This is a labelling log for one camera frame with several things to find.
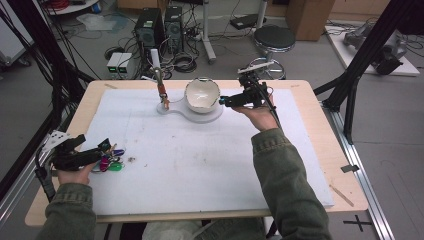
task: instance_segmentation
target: person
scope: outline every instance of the person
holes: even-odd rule
[[[302,159],[269,108],[233,110],[246,115],[260,131],[251,139],[253,164],[283,239],[331,239],[327,213],[306,180]],[[60,186],[46,208],[47,220],[37,239],[94,239],[96,215],[88,186],[92,167],[78,172],[58,171]],[[200,227],[190,239],[265,239],[258,218],[222,219],[210,225]]]

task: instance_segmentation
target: person's right hand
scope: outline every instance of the person's right hand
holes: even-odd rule
[[[271,100],[271,103],[274,104],[272,95],[269,96],[269,99]],[[234,107],[232,109],[246,115],[252,122],[253,126],[261,132],[268,129],[278,128],[278,124],[266,104],[258,108]]]

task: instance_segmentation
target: person's left hand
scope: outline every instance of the person's left hand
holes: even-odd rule
[[[90,174],[93,167],[96,163],[92,163],[90,165],[85,166],[79,171],[57,171],[57,176],[59,179],[60,185],[65,183],[80,183],[88,185],[90,179],[88,178],[88,174]]]

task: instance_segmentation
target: computer tower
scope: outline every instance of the computer tower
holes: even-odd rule
[[[143,46],[144,50],[159,49],[160,45],[165,41],[165,29],[160,9],[143,8],[134,31],[140,46]]]
[[[165,12],[165,34],[168,38],[168,52],[175,54],[184,52],[183,9],[179,6],[168,6]]]

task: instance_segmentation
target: gray floor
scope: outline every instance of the gray floor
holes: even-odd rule
[[[114,9],[113,4],[107,8]],[[75,16],[64,17],[65,26],[76,23]],[[116,46],[124,37],[131,37],[133,23],[126,18],[108,15],[118,21],[111,32],[81,32],[71,42],[90,64],[97,75],[108,79],[104,51]],[[222,32],[228,17],[213,18],[210,31]],[[269,23],[284,26],[284,19],[269,18]],[[82,26],[72,27],[83,30]],[[227,33],[243,34],[229,26]],[[198,68],[193,73],[174,72],[172,79],[192,79],[207,76],[212,79],[236,79],[237,69],[244,67],[258,55],[251,37],[213,41],[217,62],[209,65],[203,50],[196,61]],[[407,59],[416,67],[424,67],[422,57],[407,53]],[[307,80],[313,88],[333,80],[343,73],[344,68],[326,36],[317,42],[297,42],[287,53],[276,54],[287,71],[287,79]],[[92,74],[78,59],[79,67]],[[29,139],[50,111],[51,89],[36,66],[13,66],[0,73],[0,176],[19,156]],[[397,239],[424,239],[424,76],[400,77],[363,75],[357,94],[353,122],[353,140],[374,191]],[[318,96],[323,100],[329,93]],[[0,229],[0,239],[32,239],[39,228],[28,227],[24,218],[39,184],[33,181],[24,197],[19,201],[8,221]],[[338,213],[330,215],[330,230],[334,239],[377,239],[373,226],[346,224],[344,221],[370,222],[367,212]],[[116,239],[119,224],[112,228]],[[106,226],[99,224],[96,239],[103,239]]]

